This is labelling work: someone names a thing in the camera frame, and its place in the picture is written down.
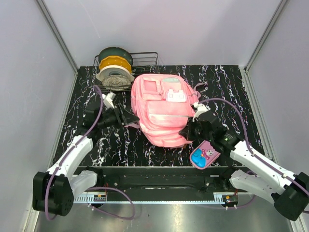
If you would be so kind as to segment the pink cartoon pencil case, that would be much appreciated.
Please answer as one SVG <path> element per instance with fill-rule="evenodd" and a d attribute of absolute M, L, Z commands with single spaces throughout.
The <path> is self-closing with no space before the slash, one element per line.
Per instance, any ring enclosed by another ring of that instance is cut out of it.
<path fill-rule="evenodd" d="M 191 164 L 199 169 L 204 170 L 209 167 L 218 157 L 220 153 L 217 152 L 208 141 L 203 141 L 191 154 Z"/>

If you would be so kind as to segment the pink student backpack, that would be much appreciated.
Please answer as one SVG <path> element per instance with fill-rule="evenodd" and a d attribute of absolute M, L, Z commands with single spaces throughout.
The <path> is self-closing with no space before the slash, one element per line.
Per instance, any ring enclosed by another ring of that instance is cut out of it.
<path fill-rule="evenodd" d="M 200 93 L 182 77 L 172 74 L 142 74 L 131 87 L 131 108 L 148 141 L 158 147 L 177 148 L 189 143 L 179 132 L 195 112 L 192 104 Z"/>

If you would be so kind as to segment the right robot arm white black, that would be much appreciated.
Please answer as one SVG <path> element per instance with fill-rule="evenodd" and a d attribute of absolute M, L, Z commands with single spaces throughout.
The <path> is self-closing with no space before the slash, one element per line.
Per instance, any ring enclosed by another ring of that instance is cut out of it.
<path fill-rule="evenodd" d="M 230 170 L 219 179 L 223 191 L 233 188 L 250 192 L 273 204 L 288 220 L 296 221 L 309 204 L 309 176 L 304 172 L 295 174 L 277 165 L 257 152 L 239 135 L 222 126 L 210 112 L 190 117 L 179 132 L 189 141 L 206 140 L 221 155 L 249 168 L 255 175 L 242 170 Z"/>

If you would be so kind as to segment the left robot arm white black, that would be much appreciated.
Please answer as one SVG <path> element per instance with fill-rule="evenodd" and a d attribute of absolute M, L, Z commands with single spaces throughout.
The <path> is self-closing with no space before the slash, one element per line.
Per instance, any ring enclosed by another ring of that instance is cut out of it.
<path fill-rule="evenodd" d="M 45 172 L 37 172 L 33 178 L 32 207 L 44 212 L 47 220 L 53 220 L 51 215 L 66 216 L 74 200 L 84 192 L 114 190 L 104 183 L 104 173 L 99 169 L 86 167 L 78 175 L 74 174 L 99 140 L 102 129 L 125 127 L 139 121 L 121 104 L 105 106 L 104 103 L 87 106 L 71 145 L 53 166 Z"/>

